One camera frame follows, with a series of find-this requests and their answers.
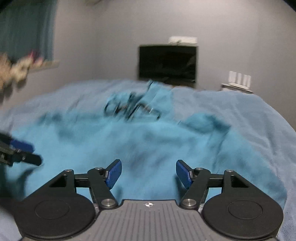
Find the gray ribbed surface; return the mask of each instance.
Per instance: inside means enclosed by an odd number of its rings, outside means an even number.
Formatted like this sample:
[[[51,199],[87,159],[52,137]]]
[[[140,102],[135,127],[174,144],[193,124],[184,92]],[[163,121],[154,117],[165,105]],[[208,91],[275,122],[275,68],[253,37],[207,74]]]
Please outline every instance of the gray ribbed surface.
[[[96,222],[71,241],[226,241],[209,229],[198,212],[181,209],[173,200],[125,200],[104,210]]]

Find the blue gripper pad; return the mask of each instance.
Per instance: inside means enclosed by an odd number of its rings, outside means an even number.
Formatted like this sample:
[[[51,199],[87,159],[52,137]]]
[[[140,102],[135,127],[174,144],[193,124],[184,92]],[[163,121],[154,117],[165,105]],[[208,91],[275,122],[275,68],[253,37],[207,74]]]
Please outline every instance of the blue gripper pad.
[[[193,181],[190,179],[189,170],[187,170],[179,161],[176,163],[176,173],[186,189],[189,189]]]
[[[122,163],[119,160],[119,162],[116,163],[115,166],[109,170],[107,179],[105,180],[105,183],[109,189],[113,188],[116,181],[121,175],[121,171],[122,171]]]
[[[12,145],[16,149],[21,149],[22,151],[26,151],[26,152],[30,152],[30,153],[34,152],[34,147],[28,143],[25,143],[25,142],[20,142],[20,141],[12,139],[10,141],[10,145]]]

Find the teal curtain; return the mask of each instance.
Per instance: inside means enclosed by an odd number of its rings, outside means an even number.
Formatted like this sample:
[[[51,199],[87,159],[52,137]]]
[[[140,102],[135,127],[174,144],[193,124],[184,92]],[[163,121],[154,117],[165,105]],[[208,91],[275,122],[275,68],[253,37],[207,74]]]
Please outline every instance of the teal curtain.
[[[57,0],[15,0],[0,13],[0,52],[19,59],[36,50],[53,58]]]

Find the television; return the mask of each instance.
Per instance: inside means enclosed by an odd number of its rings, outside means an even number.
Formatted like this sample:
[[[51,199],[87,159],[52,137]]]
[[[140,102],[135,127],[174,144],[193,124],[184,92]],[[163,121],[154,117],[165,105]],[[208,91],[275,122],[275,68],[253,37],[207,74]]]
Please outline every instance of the television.
[[[141,45],[139,78],[196,80],[196,46]]]

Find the blue blanket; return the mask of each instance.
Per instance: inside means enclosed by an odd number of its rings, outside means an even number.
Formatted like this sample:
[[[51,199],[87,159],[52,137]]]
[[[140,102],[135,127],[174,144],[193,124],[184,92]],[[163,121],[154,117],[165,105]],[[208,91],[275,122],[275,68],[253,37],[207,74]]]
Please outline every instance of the blue blanket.
[[[119,93],[111,99],[124,103],[129,94]],[[171,92],[160,84],[152,83],[139,100],[161,111],[161,119],[155,121],[141,110],[132,121],[122,115],[105,117],[102,109],[88,113],[72,110],[47,113],[14,131],[14,137],[34,144],[44,164],[7,168],[6,185],[13,196],[24,198],[64,169],[86,173],[97,166],[107,167],[118,158],[123,170],[112,189],[118,201],[178,201],[184,187],[176,176],[175,163],[182,159],[191,167],[213,173],[233,169],[284,207],[287,192],[283,184],[230,125],[206,113],[194,114],[186,121],[173,120]],[[88,190],[78,192],[90,198]],[[208,198],[217,192],[209,192]]]

